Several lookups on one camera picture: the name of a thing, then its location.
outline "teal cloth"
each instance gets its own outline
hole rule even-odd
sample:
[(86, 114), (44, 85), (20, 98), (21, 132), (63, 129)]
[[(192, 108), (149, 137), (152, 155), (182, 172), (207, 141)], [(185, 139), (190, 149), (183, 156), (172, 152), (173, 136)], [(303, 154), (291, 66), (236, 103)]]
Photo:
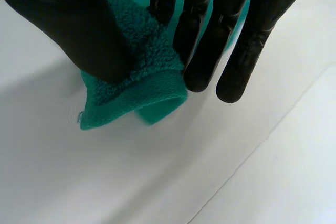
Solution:
[(100, 81), (82, 71), (87, 88), (85, 108), (79, 115), (82, 130), (100, 127), (132, 110), (153, 124), (187, 99), (183, 65), (165, 27), (134, 0), (109, 0), (109, 4), (136, 63), (119, 84)]

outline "black glove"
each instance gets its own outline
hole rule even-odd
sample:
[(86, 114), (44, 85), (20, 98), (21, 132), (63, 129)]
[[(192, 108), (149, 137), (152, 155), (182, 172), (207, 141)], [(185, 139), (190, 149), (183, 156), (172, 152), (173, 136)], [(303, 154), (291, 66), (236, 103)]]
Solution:
[[(173, 40), (174, 49), (187, 66), (184, 80), (194, 92), (205, 90), (234, 30), (246, 0), (214, 0), (205, 33), (192, 57), (209, 0), (184, 0)], [(278, 19), (295, 0), (251, 0), (248, 15), (235, 49), (217, 84), (217, 96), (233, 103), (243, 95), (259, 55)], [(151, 0), (149, 10), (167, 25), (175, 0)]]
[(125, 38), (107, 0), (6, 1), (86, 73), (106, 82), (118, 82), (132, 68)]

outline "white wall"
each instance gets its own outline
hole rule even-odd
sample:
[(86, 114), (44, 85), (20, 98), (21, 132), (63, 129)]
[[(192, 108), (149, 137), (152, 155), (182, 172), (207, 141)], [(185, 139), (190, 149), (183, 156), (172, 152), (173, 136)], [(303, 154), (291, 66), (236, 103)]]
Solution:
[(215, 95), (229, 51), (211, 86), (161, 123), (129, 113), (82, 132), (79, 71), (0, 0), (2, 223), (188, 223), (331, 62), (333, 3), (293, 5), (238, 103)]

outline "white surface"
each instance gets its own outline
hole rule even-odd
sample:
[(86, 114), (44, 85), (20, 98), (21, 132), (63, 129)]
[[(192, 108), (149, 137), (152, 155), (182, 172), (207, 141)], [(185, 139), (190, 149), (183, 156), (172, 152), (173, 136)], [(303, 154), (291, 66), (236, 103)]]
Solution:
[(190, 224), (336, 223), (336, 67)]
[(159, 124), (130, 113), (82, 132), (79, 71), (0, 0), (1, 223), (188, 223), (334, 61), (334, 7), (298, 0), (238, 103), (215, 95), (228, 52), (211, 86)]

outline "gloved hand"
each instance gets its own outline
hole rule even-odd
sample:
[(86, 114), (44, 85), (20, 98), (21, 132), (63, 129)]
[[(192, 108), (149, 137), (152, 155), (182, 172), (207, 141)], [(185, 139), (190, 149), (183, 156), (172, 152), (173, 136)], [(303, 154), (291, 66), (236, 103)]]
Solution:
[[(233, 103), (242, 97), (270, 33), (294, 1), (251, 0), (243, 30), (217, 84), (216, 93), (222, 101)], [(244, 3), (245, 0), (214, 0), (210, 21), (194, 53), (209, 0), (184, 0), (173, 47), (187, 67), (184, 80), (191, 91), (207, 88)], [(174, 6), (175, 0), (150, 0), (148, 10), (167, 25)]]
[(86, 73), (106, 82), (129, 74), (133, 59), (107, 0), (6, 1)]

